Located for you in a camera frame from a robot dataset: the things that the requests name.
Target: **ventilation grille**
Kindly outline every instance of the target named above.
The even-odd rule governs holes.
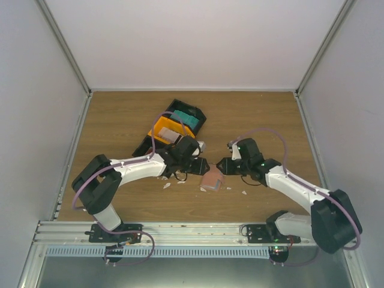
[[[149,247],[124,247],[122,255],[111,257],[145,257]],[[51,245],[46,256],[103,257],[105,246]],[[267,247],[156,247],[152,257],[160,258],[263,258],[268,259]]]

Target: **teal object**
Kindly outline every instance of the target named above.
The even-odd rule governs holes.
[[[179,116],[181,118],[181,121],[185,124],[188,125],[191,129],[195,129],[196,125],[199,123],[199,120],[191,115],[188,115],[184,113],[183,111],[180,110],[175,110],[173,111],[174,114]],[[174,120],[179,120],[179,118],[176,115],[171,115],[171,119]]]

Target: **black mounting bracket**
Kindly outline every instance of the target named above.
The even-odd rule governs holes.
[[[248,224],[245,226],[247,228],[247,238],[248,243],[257,243],[257,244],[288,244],[291,242],[291,237],[293,243],[300,243],[301,239],[297,236],[284,236],[280,235],[277,238],[271,236],[267,229],[266,224]]]
[[[131,231],[131,230],[139,230],[143,229],[143,225],[141,224],[122,224],[119,226],[120,231]],[[141,234],[134,235],[132,233],[127,234],[109,234],[105,232],[98,224],[93,224],[91,226],[91,231],[86,231],[86,235],[89,235],[88,241],[90,243],[121,243],[128,241],[130,244],[140,243],[141,242]]]

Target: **wooden surface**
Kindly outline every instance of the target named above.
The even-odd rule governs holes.
[[[197,135],[207,148],[202,157],[217,163],[229,157],[227,142],[257,127],[268,127],[286,139],[287,166],[293,173],[318,184],[318,176],[292,93],[282,92],[96,92],[94,93],[74,158],[58,220],[83,221],[86,212],[72,211],[73,179],[98,154],[131,157],[154,118],[177,98],[199,107],[207,117]],[[281,161],[283,146],[269,132],[252,135],[265,158]],[[171,186],[163,189],[166,183]],[[305,211],[285,195],[264,186],[244,184],[239,176],[226,177],[218,192],[200,191],[200,177],[189,175],[184,184],[175,178],[146,178],[123,185],[113,205],[124,221],[265,221],[286,209]]]

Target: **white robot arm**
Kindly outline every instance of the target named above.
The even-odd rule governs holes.
[[[355,210],[345,192],[320,188],[286,170],[278,161],[265,160],[251,138],[229,144],[229,149],[232,157],[223,158],[217,164],[223,174],[250,175],[264,186],[285,194],[309,213],[294,215],[288,211],[280,211],[270,216],[266,222],[272,242],[283,235],[300,236],[314,239],[322,250],[334,253],[356,237],[354,226],[359,233],[362,232]],[[355,225],[333,202],[341,205]]]
[[[81,191],[79,198],[89,214],[104,228],[113,231],[122,225],[122,220],[111,204],[120,186],[146,177],[170,177],[178,170],[204,175],[209,170],[206,160],[199,157],[204,148],[204,142],[185,136],[174,145],[156,150],[152,156],[110,160],[105,155],[98,155],[73,181],[72,188],[78,192],[92,175],[104,167],[111,167],[100,174],[102,179],[93,179]]]

